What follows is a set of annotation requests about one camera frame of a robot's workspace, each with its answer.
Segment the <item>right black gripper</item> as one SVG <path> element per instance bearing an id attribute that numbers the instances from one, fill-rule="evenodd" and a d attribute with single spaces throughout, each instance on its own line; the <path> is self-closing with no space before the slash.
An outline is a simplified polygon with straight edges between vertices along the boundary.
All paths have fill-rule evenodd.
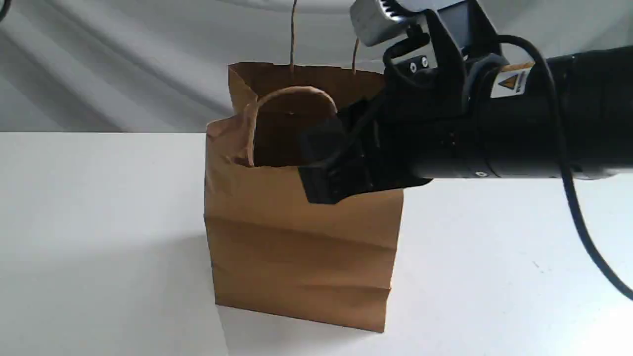
<path id="1" fill-rule="evenodd" d="M 427 10 L 383 52 L 386 87 L 364 113 L 364 161 L 350 124 L 326 119 L 299 133 L 299 168 L 309 203 L 335 205 L 376 187 L 434 178 L 488 178 L 474 104 L 495 68 L 495 27 L 484 10 Z"/>

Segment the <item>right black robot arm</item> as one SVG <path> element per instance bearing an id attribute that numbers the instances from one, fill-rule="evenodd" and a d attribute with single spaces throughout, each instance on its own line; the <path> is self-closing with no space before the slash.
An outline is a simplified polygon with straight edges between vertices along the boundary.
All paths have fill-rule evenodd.
<path id="1" fill-rule="evenodd" d="M 472 1 L 425 10 L 383 54 L 385 86 L 303 133 L 310 203 L 451 178 L 601 179 L 632 168 L 632 47 L 511 66 Z"/>

